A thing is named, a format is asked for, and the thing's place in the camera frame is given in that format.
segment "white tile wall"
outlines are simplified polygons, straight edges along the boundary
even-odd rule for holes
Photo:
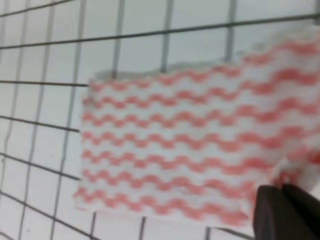
[[[4,13],[5,1],[0,0],[0,14]],[[30,7],[37,7],[60,0],[30,0]],[[68,41],[78,38],[81,1],[71,0],[53,6],[54,18],[52,41]],[[120,0],[86,0],[83,38],[110,37],[117,34]],[[237,1],[236,21],[278,18],[293,15],[312,14],[317,0],[241,0]],[[9,12],[25,9],[26,0],[9,0]],[[230,0],[174,0],[170,28],[188,28],[202,25],[222,24],[228,21]],[[165,27],[166,0],[126,0],[122,35],[150,31],[162,31]],[[43,43],[47,38],[49,8],[27,12],[25,44]],[[25,13],[6,17],[3,46],[20,45]],[[245,50],[255,42],[291,27],[312,23],[312,20],[288,21],[270,24],[237,26],[234,28],[234,52]],[[169,38],[167,63],[211,61],[223,58],[226,53],[228,31],[226,28],[172,33]],[[80,43],[80,60],[77,75],[74,75],[76,43],[31,46],[24,48],[0,49],[0,81],[44,81],[53,84],[70,84],[74,77],[78,84],[87,84],[95,77],[110,78],[114,67],[115,46],[120,46],[119,76],[126,72],[159,71],[163,57],[164,36],[141,36],[119,40],[99,40]],[[45,50],[48,48],[48,66],[44,74]],[[22,55],[20,75],[17,75],[19,54]],[[19,121],[9,121],[13,109],[15,84],[0,83],[0,154],[29,161],[34,165],[80,177],[81,138],[78,132],[70,132],[67,149],[63,155],[66,131],[48,126],[37,126]],[[41,87],[38,84],[20,84],[16,96],[14,118],[35,121]],[[81,99],[86,87],[76,87],[70,128],[81,127]],[[71,86],[46,85],[39,122],[42,124],[67,127],[67,117],[71,100]],[[27,204],[52,215],[55,209],[59,175],[39,167],[30,167]],[[14,159],[6,159],[2,191],[23,201],[28,164]],[[90,240],[92,214],[75,209],[72,194],[78,182],[67,176],[61,177],[60,197],[57,204],[56,222],[52,240]],[[17,240],[22,231],[22,240],[49,240],[52,219],[25,208],[23,225],[21,216],[23,205],[14,199],[2,196],[0,199],[0,232]],[[138,240],[142,218],[122,214],[98,213],[93,235],[98,240]],[[242,229],[252,235],[252,229]],[[177,222],[165,222],[147,217],[142,240],[205,240],[204,226]],[[235,236],[211,229],[210,240],[236,240]]]

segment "red and white wavy pattern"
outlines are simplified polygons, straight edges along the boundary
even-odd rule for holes
[[[320,161],[298,150],[320,144],[306,141],[320,136],[319,66],[317,29],[236,66],[92,81],[74,197],[85,208],[100,203],[96,211],[249,224],[243,206],[254,206],[260,184],[304,187],[302,166],[318,170]]]

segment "black object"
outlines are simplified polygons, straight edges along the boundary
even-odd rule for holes
[[[260,186],[253,229],[256,240],[320,240],[320,201],[294,185]]]

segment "grout line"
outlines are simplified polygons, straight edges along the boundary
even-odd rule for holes
[[[78,22],[78,31],[77,31],[78,39],[82,38],[83,33],[84,33],[86,5],[87,5],[87,0],[80,0],[79,22]],[[76,44],[76,50],[75,50],[75,55],[74,55],[74,67],[73,67],[73,76],[72,76],[72,83],[73,84],[77,83],[78,76],[79,76],[81,49],[82,49],[82,43],[78,42]],[[69,100],[67,123],[66,123],[67,128],[70,128],[71,122],[72,122],[72,113],[73,113],[73,108],[74,108],[75,94],[76,94],[76,89],[74,87],[72,87],[71,94],[70,94],[70,100]],[[69,141],[69,131],[67,131],[64,135],[62,159],[61,159],[60,168],[59,168],[60,173],[63,173],[63,171],[64,171],[66,156],[67,156],[67,152],[68,152],[68,141]],[[57,212],[58,212],[59,199],[60,199],[60,193],[61,193],[61,185],[62,185],[62,175],[60,174],[58,177],[58,184],[57,184],[56,195],[55,195],[55,200],[54,200],[54,211],[53,211],[53,218],[54,219],[56,218]],[[51,225],[50,240],[54,239],[55,226],[56,226],[56,221],[54,220]]]
[[[124,23],[124,16],[125,16],[125,0],[119,0],[119,7],[118,7],[118,19],[116,24],[116,36],[120,36],[123,29],[123,23]],[[121,49],[121,41],[120,38],[117,38],[115,40],[114,44],[114,53],[113,53],[113,66],[112,66],[112,72],[111,72],[111,78],[116,79],[118,75],[118,66],[119,66],[119,60],[120,60],[120,49]]]
[[[39,43],[31,43],[31,44],[1,46],[0,50],[1,49],[16,49],[16,48],[35,47],[35,46],[57,45],[57,44],[72,44],[72,43],[82,43],[82,42],[92,42],[92,41],[103,41],[103,40],[138,38],[138,37],[146,37],[146,36],[154,36],[154,35],[176,34],[176,33],[185,33],[185,32],[192,32],[192,31],[245,26],[245,25],[289,22],[289,21],[298,21],[298,20],[306,20],[306,19],[314,19],[314,18],[320,18],[320,13],[276,17],[276,18],[266,18],[266,19],[248,20],[248,21],[238,21],[238,22],[233,22],[233,23],[227,22],[227,23],[220,23],[220,24],[201,25],[201,26],[194,26],[194,27],[184,27],[184,28],[149,31],[149,32],[115,35],[115,36],[92,37],[92,38],[82,38],[82,39],[73,39],[73,40],[64,40],[64,41],[47,41],[47,42],[39,42]]]
[[[78,229],[78,228],[76,228],[76,227],[74,227],[74,226],[72,226],[72,225],[70,225],[70,224],[58,219],[58,218],[55,218],[55,217],[51,216],[50,214],[48,214],[48,213],[46,213],[46,212],[44,212],[44,211],[42,211],[42,210],[40,210],[40,209],[38,209],[36,207],[31,206],[28,203],[26,203],[24,201],[21,201],[21,200],[17,199],[16,197],[14,197],[14,196],[6,193],[6,192],[0,191],[0,195],[5,196],[5,197],[7,197],[7,198],[9,198],[11,200],[14,200],[17,203],[22,204],[24,208],[29,208],[29,209],[31,209],[31,210],[33,210],[33,211],[35,211],[35,212],[37,212],[37,213],[49,218],[51,220],[54,220],[57,223],[60,223],[60,224],[62,224],[64,226],[66,226],[66,227],[68,227],[68,228],[70,228],[70,229],[72,229],[72,230],[84,235],[84,236],[90,237],[90,235],[87,232],[85,232],[85,231],[83,231],[81,229]]]
[[[4,0],[3,3],[3,12],[8,13],[9,12],[9,0]],[[6,33],[6,26],[7,26],[7,19],[4,18],[1,20],[1,29],[0,29],[0,47],[3,46],[5,42],[5,33]],[[2,63],[2,57],[3,56],[3,51],[0,50],[0,64]]]
[[[315,0],[315,13],[319,14],[320,13],[320,0]],[[316,25],[320,24],[320,18],[319,17],[315,17],[314,18],[314,23]]]
[[[141,224],[140,224],[140,231],[139,231],[139,238],[138,240],[143,240],[144,239],[144,233],[145,233],[145,227],[146,227],[146,220],[147,218],[145,216],[142,217],[141,219]]]
[[[54,170],[54,169],[51,169],[51,168],[48,168],[48,167],[45,167],[45,166],[42,166],[42,165],[39,165],[39,164],[36,164],[36,163],[33,163],[33,162],[29,162],[29,161],[26,161],[26,160],[23,160],[23,159],[14,157],[14,156],[10,156],[10,155],[4,154],[2,152],[0,152],[0,156],[3,156],[5,158],[8,158],[8,159],[11,159],[11,160],[14,160],[14,161],[17,161],[17,162],[22,163],[22,164],[27,164],[27,165],[30,165],[32,167],[51,172],[53,174],[58,174],[58,175],[61,175],[63,177],[69,178],[69,179],[73,179],[73,180],[76,180],[76,181],[80,180],[79,177],[72,176],[72,175],[69,175],[69,174],[66,174],[66,173],[63,173],[63,172],[59,172],[57,170]]]
[[[211,239],[211,228],[207,226],[205,228],[204,240],[210,240],[210,239]]]
[[[14,240],[12,237],[10,237],[9,235],[5,234],[4,232],[0,232],[0,236],[5,237],[8,240]]]
[[[48,16],[48,22],[47,22],[47,32],[46,32],[46,40],[50,41],[52,39],[52,30],[53,30],[53,22],[54,22],[54,15],[55,15],[55,9],[54,7],[50,7],[49,9],[49,16]],[[47,76],[47,70],[48,70],[48,62],[49,62],[49,54],[50,54],[50,46],[46,46],[44,50],[44,58],[43,58],[43,66],[42,66],[42,73],[41,73],[41,81],[45,82],[46,81],[46,76]],[[40,119],[40,114],[41,114],[41,109],[42,109],[42,103],[43,103],[43,97],[44,97],[44,90],[45,86],[41,85],[39,89],[39,97],[38,97],[38,104],[36,108],[36,116],[35,116],[35,121],[38,122]],[[35,124],[33,126],[32,130],[32,137],[31,137],[31,150],[29,154],[29,162],[32,163],[34,152],[35,152],[35,145],[36,145],[36,140],[37,140],[37,130],[38,130],[38,125]],[[21,222],[20,222],[20,229],[19,229],[19,240],[22,238],[22,231],[23,231],[23,223],[25,219],[25,214],[26,214],[26,202],[28,200],[28,195],[29,195],[29,181],[30,181],[30,175],[31,175],[31,165],[28,164],[27,166],[27,173],[26,173],[26,181],[25,181],[25,193],[24,193],[24,199],[23,199],[23,209],[22,209],[22,216],[21,216]]]
[[[51,6],[58,5],[58,4],[65,4],[65,3],[68,3],[68,2],[71,2],[71,1],[74,1],[74,0],[55,1],[55,2],[52,2],[52,3],[49,3],[49,4],[45,4],[45,5],[27,7],[25,9],[23,9],[23,10],[20,10],[20,11],[13,11],[13,12],[1,14],[0,18],[8,17],[8,16],[11,16],[11,15],[16,15],[16,14],[22,14],[22,13],[26,13],[26,12],[32,11],[32,10],[43,9],[43,8],[51,7]]]
[[[30,0],[25,1],[25,7],[27,8],[30,4]],[[21,44],[24,44],[25,39],[26,39],[26,33],[27,33],[27,24],[28,24],[28,13],[25,13],[23,16],[23,24],[21,26],[21,39],[20,42]],[[18,55],[18,61],[17,61],[17,68],[16,68],[16,73],[15,73],[15,79],[20,79],[21,76],[21,71],[22,71],[22,65],[23,65],[23,57],[24,57],[24,49],[20,49],[19,55]],[[17,99],[18,99],[18,94],[19,94],[19,85],[15,84],[14,85],[14,90],[13,90],[13,96],[12,96],[12,107],[11,107],[11,112],[10,112],[10,117],[13,118],[16,112],[16,106],[17,106]],[[7,133],[4,139],[4,145],[3,145],[3,151],[6,154],[8,150],[8,145],[9,145],[9,139],[12,133],[12,128],[13,128],[13,121],[9,120],[9,126],[7,129]],[[5,181],[5,174],[6,174],[6,158],[4,157],[2,160],[2,170],[1,170],[1,183],[0,183],[0,191],[2,191],[3,186],[4,186],[4,181]]]
[[[92,221],[91,221],[90,240],[94,240],[93,236],[95,234],[96,219],[97,219],[97,214],[94,212],[92,216]]]
[[[236,14],[237,14],[237,0],[229,0],[229,14],[228,14],[228,22],[230,26],[227,28],[227,36],[226,36],[226,44],[225,44],[225,60],[230,61],[232,59],[233,51],[234,51],[234,39],[235,39],[235,29],[232,26],[235,22]]]
[[[255,240],[255,238],[254,238],[253,236],[249,236],[249,235],[247,235],[247,234],[244,234],[244,233],[241,233],[241,232],[238,232],[238,231],[234,231],[234,230],[229,229],[229,228],[220,228],[220,227],[217,227],[216,229],[218,229],[218,230],[220,230],[220,231],[223,231],[223,232],[226,232],[226,233],[228,233],[228,234],[237,236],[237,237],[242,238],[242,239]]]
[[[169,30],[171,27],[173,11],[174,11],[174,0],[167,0],[165,21],[164,21],[164,31]],[[164,34],[163,44],[162,44],[161,66],[160,66],[161,73],[165,73],[167,71],[169,47],[170,47],[170,35]]]
[[[0,80],[0,84],[28,84],[28,85],[64,86],[64,87],[88,87],[88,84],[64,83],[64,82],[43,82],[43,81],[9,81],[9,80]]]
[[[37,125],[37,126],[42,126],[42,127],[53,128],[53,129],[60,129],[60,130],[65,130],[65,131],[75,132],[75,133],[80,132],[79,129],[75,129],[75,128],[70,128],[70,127],[65,127],[65,126],[57,126],[57,125],[42,123],[42,122],[38,122],[38,121],[29,121],[29,120],[25,120],[25,119],[10,117],[10,116],[0,115],[0,119],[7,119],[10,121],[16,121],[16,122],[21,122],[21,123],[26,123],[26,124],[32,124],[32,125]]]

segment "patterned cloth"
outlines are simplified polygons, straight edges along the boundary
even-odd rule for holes
[[[232,227],[250,224],[261,184],[309,190],[319,53],[311,26],[234,65],[91,81],[77,205]]]

